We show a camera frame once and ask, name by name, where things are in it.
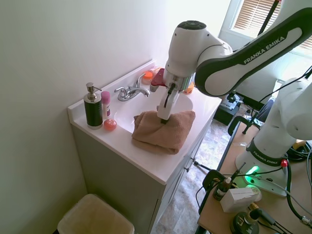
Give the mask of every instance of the brown towel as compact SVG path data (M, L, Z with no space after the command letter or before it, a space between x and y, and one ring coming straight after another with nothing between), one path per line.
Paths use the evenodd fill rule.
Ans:
M175 155L182 148L191 130L195 112L171 114L166 124L160 122L156 111L146 111L134 118L134 145L153 153Z

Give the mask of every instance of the window blinds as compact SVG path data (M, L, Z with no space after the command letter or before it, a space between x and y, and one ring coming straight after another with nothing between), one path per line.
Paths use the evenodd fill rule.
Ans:
M274 0L244 0L233 29L255 38L273 3ZM276 20L279 11L280 3L275 9L265 30ZM312 50L312 37L302 43L300 47Z

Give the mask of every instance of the pink ball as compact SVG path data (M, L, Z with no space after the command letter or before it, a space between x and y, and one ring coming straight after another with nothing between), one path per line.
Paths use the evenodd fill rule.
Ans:
M117 127L117 122L113 119L107 119L104 121L104 128L107 130L107 131L112 131L114 130L115 128Z

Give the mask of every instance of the vanity cabinet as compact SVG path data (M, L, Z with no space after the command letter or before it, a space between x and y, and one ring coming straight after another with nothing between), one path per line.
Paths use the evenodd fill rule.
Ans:
M159 183L128 160L72 126L88 193L97 194L123 214L133 223L136 234L149 234L192 167L213 116L206 122L190 151L174 169L166 184Z

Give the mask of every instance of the pink deodorant cap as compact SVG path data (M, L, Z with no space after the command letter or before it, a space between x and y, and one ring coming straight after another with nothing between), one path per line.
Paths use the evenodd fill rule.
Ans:
M102 103L106 105L109 104L111 101L111 95L109 94L108 91L103 91L101 93L101 98L102 98Z

